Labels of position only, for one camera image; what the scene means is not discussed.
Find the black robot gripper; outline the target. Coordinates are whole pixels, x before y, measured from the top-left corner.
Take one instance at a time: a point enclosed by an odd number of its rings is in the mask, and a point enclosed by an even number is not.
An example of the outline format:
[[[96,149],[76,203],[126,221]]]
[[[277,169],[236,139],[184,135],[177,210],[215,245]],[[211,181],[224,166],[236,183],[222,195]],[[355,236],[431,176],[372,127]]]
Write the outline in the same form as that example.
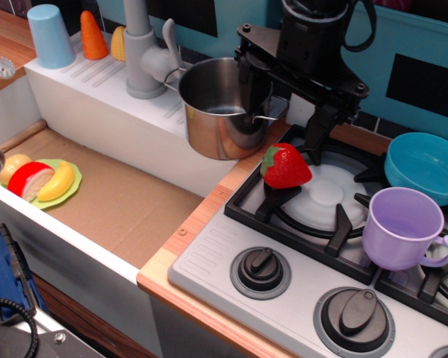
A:
[[[338,38],[303,25],[280,30],[245,23],[237,33],[238,80],[243,109],[254,113],[272,92],[272,82],[317,105],[305,128],[304,150],[321,164],[322,147],[336,125],[352,123],[370,88],[344,63]]]

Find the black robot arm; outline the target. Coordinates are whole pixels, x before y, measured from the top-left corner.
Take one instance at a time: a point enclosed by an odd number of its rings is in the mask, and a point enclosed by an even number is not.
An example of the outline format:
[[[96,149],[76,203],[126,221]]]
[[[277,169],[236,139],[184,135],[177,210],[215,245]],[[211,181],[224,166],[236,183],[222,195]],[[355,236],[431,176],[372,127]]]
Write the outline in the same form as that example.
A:
[[[346,43],[355,1],[283,1],[278,29],[245,23],[237,33],[240,97],[251,113],[267,80],[277,81],[315,106],[305,128],[303,148],[313,164],[321,162],[323,143],[337,124],[351,122],[369,87],[344,63],[341,50],[360,52],[376,35],[376,11],[363,3],[370,20],[368,38]]]

